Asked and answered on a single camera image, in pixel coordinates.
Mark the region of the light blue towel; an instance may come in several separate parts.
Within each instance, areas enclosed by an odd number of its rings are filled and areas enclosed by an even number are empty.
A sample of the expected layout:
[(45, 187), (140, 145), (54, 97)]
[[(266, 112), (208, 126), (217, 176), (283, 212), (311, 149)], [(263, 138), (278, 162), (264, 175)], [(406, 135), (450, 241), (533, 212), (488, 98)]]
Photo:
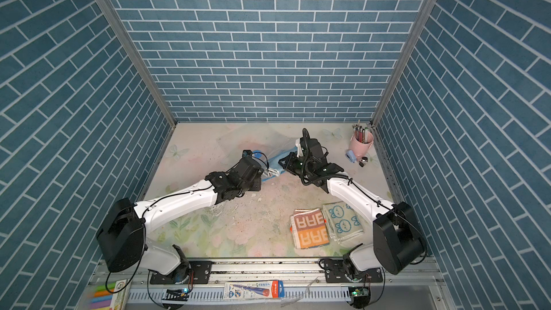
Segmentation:
[(263, 152), (254, 151), (253, 157), (255, 157), (261, 163), (261, 166), (263, 168), (261, 180), (265, 182), (267, 180), (281, 176), (285, 172), (284, 159), (289, 157), (291, 153), (296, 153), (296, 151), (284, 151), (268, 159)]

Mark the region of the clear vacuum bag blue zipper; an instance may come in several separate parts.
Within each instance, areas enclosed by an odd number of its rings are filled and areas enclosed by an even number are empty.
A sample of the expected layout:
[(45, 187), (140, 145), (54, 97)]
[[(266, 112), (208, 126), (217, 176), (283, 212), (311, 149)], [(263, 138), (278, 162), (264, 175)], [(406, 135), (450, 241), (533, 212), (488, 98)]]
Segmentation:
[(296, 137), (285, 135), (267, 123), (247, 123), (233, 126), (216, 142), (227, 155), (226, 165), (237, 162), (243, 150), (251, 150), (255, 161), (261, 163), (264, 170), (262, 180), (266, 181), (285, 172), (278, 162), (291, 152), (297, 152), (296, 140)]

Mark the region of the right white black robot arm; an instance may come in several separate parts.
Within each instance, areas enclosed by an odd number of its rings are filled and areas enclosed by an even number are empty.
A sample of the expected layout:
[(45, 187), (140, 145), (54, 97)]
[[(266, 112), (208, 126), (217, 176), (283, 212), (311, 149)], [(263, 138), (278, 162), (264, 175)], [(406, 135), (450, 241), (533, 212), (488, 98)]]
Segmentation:
[(372, 243), (360, 244), (343, 256), (348, 278), (359, 280), (376, 268), (397, 275), (416, 264), (416, 258), (427, 256), (426, 238), (410, 205), (392, 203), (357, 184), (341, 166), (327, 161), (327, 150), (307, 129), (296, 147), (296, 152), (278, 161), (284, 170), (299, 177), (304, 186), (313, 185), (344, 201), (372, 224)]

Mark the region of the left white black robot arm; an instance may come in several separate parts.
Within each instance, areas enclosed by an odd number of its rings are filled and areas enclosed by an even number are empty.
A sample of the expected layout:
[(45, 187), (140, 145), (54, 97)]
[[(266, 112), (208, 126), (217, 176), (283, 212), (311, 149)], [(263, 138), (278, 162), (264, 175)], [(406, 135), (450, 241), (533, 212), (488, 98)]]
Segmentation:
[(210, 208), (261, 189), (269, 164), (253, 155), (242, 158), (225, 172), (211, 172), (199, 182), (168, 195), (140, 202), (115, 202), (96, 233), (110, 273), (134, 266), (155, 272), (173, 284), (191, 280), (191, 266), (178, 245), (168, 248), (151, 234), (188, 213)]

